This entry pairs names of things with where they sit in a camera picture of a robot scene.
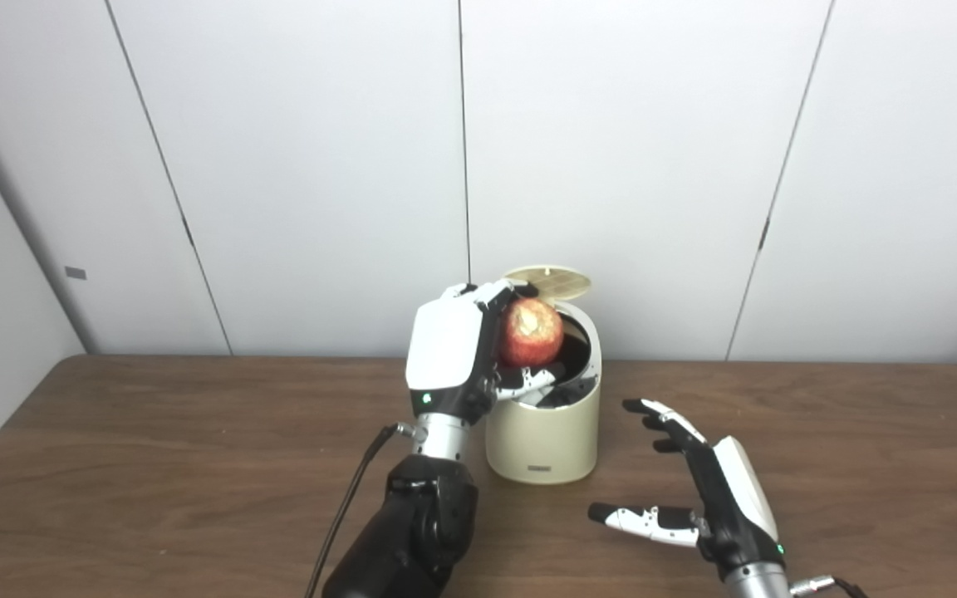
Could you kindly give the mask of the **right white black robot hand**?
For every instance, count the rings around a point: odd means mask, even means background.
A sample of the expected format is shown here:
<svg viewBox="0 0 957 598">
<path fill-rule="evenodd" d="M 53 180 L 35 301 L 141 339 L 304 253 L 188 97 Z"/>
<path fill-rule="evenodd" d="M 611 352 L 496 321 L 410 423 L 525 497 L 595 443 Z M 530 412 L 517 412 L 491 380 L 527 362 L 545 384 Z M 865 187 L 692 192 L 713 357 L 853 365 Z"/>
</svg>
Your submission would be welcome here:
<svg viewBox="0 0 957 598">
<path fill-rule="evenodd" d="M 649 541 L 698 549 L 732 597 L 788 597 L 778 526 L 741 443 L 733 436 L 708 442 L 688 418 L 660 401 L 635 398 L 622 405 L 641 414 L 646 428 L 665 433 L 653 443 L 656 452 L 683 455 L 703 510 L 594 502 L 588 517 Z"/>
</svg>

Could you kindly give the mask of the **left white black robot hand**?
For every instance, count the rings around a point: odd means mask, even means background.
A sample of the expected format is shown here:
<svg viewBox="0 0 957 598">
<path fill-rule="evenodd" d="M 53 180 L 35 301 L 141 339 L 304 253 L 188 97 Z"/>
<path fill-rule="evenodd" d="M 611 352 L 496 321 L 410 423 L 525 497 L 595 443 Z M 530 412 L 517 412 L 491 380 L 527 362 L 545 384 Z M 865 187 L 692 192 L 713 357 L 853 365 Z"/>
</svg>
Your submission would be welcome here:
<svg viewBox="0 0 957 598">
<path fill-rule="evenodd" d="M 502 370 L 503 321 L 513 302 L 535 298 L 528 282 L 502 277 L 482 285 L 452 285 L 422 304 L 411 330 L 405 381 L 415 417 L 442 414 L 477 424 L 498 401 L 554 386 L 566 367 L 552 362 Z"/>
</svg>

